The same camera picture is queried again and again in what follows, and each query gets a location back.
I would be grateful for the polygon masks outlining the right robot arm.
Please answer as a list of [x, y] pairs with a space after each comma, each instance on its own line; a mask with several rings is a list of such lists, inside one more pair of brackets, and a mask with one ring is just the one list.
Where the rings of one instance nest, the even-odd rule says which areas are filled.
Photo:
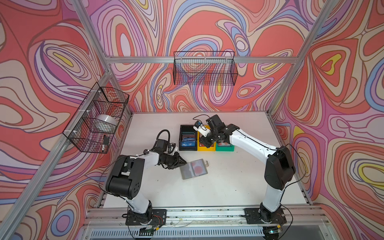
[[264, 178], [268, 186], [261, 210], [268, 214], [276, 212], [288, 182], [296, 173], [290, 150], [264, 143], [234, 124], [226, 125], [218, 115], [206, 119], [206, 123], [207, 127], [200, 120], [194, 124], [194, 130], [201, 134], [199, 141], [206, 148], [214, 143], [227, 143], [243, 149], [265, 165]]

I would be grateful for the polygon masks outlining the black plastic bin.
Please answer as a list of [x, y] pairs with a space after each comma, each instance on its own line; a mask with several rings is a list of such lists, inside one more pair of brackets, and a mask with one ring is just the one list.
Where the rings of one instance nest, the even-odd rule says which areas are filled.
[[197, 151], [198, 135], [193, 125], [181, 125], [179, 134], [180, 151]]

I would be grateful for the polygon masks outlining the green plastic bin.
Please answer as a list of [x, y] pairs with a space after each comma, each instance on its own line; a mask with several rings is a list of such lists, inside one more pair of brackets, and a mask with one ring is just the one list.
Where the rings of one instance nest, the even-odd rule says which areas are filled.
[[216, 143], [216, 152], [233, 152], [235, 146], [226, 142]]

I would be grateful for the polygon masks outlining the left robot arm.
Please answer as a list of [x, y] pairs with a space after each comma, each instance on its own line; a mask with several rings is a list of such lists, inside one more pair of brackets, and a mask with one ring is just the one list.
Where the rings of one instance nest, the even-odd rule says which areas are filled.
[[146, 214], [151, 202], [140, 192], [144, 172], [154, 166], [173, 170], [186, 164], [178, 152], [167, 154], [147, 150], [137, 156], [120, 155], [105, 182], [105, 190], [110, 195], [124, 198], [134, 213]]

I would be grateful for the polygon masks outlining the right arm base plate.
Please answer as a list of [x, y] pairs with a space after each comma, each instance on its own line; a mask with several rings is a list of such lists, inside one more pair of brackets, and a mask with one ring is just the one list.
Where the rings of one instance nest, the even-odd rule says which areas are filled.
[[279, 207], [275, 212], [270, 212], [264, 207], [260, 208], [245, 208], [244, 218], [247, 224], [272, 224], [284, 225], [287, 223], [284, 211]]

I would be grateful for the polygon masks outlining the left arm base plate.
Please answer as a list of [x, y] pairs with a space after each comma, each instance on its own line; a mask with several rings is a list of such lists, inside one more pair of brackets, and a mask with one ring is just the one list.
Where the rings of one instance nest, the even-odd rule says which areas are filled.
[[126, 220], [127, 226], [162, 226], [166, 223], [167, 210], [154, 209], [144, 214], [138, 214], [128, 209], [122, 217]]

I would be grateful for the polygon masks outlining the white card with red circle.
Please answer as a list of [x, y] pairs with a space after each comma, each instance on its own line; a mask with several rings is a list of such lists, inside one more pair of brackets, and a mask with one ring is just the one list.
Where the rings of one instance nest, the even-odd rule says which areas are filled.
[[195, 177], [206, 175], [208, 173], [203, 160], [193, 161], [191, 165]]

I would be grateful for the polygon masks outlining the grey card holder wallet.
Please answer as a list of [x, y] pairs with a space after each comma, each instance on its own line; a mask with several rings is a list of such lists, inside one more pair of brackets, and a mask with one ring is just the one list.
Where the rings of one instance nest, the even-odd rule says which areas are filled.
[[180, 167], [183, 180], [188, 180], [208, 174], [209, 163], [203, 159], [195, 160]]

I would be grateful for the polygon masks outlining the silver tape roll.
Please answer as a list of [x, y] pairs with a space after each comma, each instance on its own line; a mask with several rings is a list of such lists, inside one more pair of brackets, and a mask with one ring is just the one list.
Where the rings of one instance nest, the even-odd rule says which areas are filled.
[[110, 116], [110, 115], [106, 115], [106, 114], [100, 114], [96, 117], [97, 120], [100, 120], [102, 122], [105, 122], [105, 123], [108, 123], [108, 124], [111, 124], [111, 125], [114, 125], [114, 126], [117, 126], [118, 125], [118, 122], [117, 120]]

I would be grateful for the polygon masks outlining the blue VIP card in bin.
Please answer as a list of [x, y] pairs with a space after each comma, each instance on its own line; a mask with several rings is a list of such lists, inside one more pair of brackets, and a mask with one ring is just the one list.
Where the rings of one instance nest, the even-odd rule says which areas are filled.
[[195, 147], [196, 146], [195, 134], [193, 133], [182, 134], [181, 146], [183, 148]]

